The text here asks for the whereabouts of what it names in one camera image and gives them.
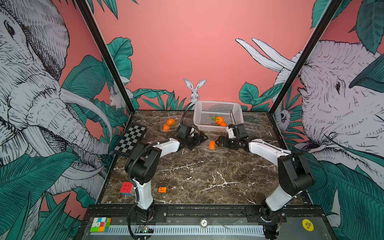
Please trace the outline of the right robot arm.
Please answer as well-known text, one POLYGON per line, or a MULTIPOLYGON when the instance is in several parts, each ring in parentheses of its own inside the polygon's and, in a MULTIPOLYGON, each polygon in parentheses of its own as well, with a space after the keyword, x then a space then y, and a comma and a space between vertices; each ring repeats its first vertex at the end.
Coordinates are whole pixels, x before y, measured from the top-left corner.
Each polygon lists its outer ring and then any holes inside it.
POLYGON ((287 203, 314 185, 315 176, 303 154, 278 148, 262 139, 250 139, 244 124, 229 125, 226 130, 227 136, 219 136, 215 140, 218 147, 243 149, 278 167, 279 185, 264 199, 260 208, 264 221, 271 221, 287 203))

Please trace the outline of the orange with leaf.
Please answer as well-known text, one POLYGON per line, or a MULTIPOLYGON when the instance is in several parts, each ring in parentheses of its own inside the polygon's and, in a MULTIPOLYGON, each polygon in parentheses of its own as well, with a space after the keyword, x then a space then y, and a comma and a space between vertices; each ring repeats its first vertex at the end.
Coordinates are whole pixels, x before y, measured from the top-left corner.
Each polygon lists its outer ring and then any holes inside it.
POLYGON ((217 125, 220 125, 221 123, 223 123, 224 122, 224 119, 222 118, 222 117, 216 117, 215 118, 215 123, 217 124, 217 125))

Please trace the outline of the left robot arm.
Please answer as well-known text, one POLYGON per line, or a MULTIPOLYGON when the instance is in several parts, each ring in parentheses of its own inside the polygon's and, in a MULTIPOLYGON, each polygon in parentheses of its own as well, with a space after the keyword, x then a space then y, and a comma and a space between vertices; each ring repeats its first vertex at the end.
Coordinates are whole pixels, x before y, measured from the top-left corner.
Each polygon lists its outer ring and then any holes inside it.
POLYGON ((141 141, 136 144, 131 151, 125 170, 135 191, 134 210, 142 221, 148 222, 155 214, 151 180, 155 175, 160 158, 184 148, 192 150, 208 139, 203 132, 181 124, 173 138, 149 143, 141 141))

